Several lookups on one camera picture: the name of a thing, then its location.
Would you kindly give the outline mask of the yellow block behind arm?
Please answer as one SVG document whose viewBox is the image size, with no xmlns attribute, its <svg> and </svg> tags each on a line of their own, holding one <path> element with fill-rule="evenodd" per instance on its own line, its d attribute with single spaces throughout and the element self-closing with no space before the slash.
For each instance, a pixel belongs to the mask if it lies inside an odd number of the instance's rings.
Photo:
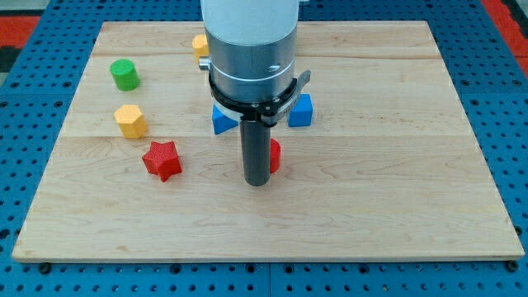
<svg viewBox="0 0 528 297">
<path fill-rule="evenodd" d="M 196 62 L 199 63 L 202 59 L 207 61 L 209 57 L 209 46 L 206 35 L 195 35 L 191 41 L 191 45 L 194 51 Z"/>
</svg>

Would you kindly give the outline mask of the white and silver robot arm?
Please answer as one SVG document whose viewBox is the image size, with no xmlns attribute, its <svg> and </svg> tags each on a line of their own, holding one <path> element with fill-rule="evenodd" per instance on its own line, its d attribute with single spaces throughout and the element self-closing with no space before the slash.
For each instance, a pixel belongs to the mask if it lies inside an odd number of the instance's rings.
<svg viewBox="0 0 528 297">
<path fill-rule="evenodd" d="M 210 78 L 227 98 L 260 103 L 294 79 L 298 0 L 201 0 Z"/>
</svg>

